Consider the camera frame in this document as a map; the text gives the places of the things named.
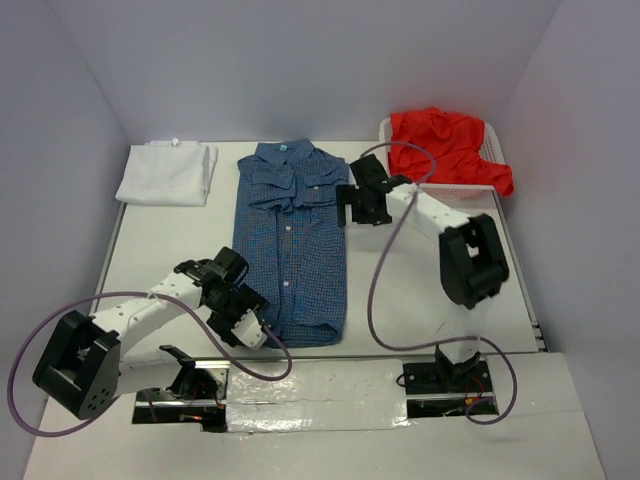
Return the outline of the blue plaid long sleeve shirt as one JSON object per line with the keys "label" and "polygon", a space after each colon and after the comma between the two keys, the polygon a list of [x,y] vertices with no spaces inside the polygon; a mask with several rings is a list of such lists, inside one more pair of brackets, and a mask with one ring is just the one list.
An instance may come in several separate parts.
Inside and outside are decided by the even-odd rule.
{"label": "blue plaid long sleeve shirt", "polygon": [[263,319],[288,348],[342,340],[347,312],[346,239],[336,189],[349,166],[308,140],[260,143],[237,163],[233,250]]}

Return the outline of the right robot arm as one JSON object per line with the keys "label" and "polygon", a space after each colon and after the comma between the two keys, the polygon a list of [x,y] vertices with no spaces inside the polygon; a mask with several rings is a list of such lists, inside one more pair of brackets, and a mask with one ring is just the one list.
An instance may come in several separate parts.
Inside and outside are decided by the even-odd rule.
{"label": "right robot arm", "polygon": [[504,249],[492,217],[470,216],[437,200],[404,175],[390,176],[373,154],[350,165],[353,185],[336,188],[338,223],[380,226],[398,221],[438,247],[439,278],[451,312],[445,338],[435,341],[435,380],[456,391],[474,374],[488,310],[509,278]]}

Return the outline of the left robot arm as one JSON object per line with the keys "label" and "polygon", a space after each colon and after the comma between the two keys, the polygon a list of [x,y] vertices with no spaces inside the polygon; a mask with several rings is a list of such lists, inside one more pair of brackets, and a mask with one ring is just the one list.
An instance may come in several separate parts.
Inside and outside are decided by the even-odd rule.
{"label": "left robot arm", "polygon": [[184,398],[195,388],[195,359],[164,342],[141,355],[132,348],[168,322],[201,307],[207,329],[231,347],[259,349],[267,339],[268,302],[243,281],[247,261],[224,247],[213,259],[186,260],[141,296],[92,315],[76,310],[57,322],[33,373],[37,387],[76,418],[104,412],[115,397],[160,388]]}

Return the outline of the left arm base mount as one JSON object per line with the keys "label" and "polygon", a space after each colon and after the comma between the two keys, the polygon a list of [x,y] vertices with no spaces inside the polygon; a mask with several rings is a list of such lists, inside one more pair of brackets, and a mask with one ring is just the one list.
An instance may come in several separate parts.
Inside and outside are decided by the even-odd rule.
{"label": "left arm base mount", "polygon": [[217,361],[198,363],[175,346],[162,345],[159,353],[174,361],[177,373],[136,393],[132,423],[197,424],[204,432],[226,432],[229,367]]}

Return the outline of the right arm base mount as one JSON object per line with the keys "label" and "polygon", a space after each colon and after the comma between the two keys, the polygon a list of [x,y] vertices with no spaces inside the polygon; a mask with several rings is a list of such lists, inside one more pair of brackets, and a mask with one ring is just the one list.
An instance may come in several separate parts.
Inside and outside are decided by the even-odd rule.
{"label": "right arm base mount", "polygon": [[406,395],[409,419],[497,416],[493,384],[487,361],[478,359],[458,377],[447,377],[438,357],[430,361],[404,363],[396,384]]}

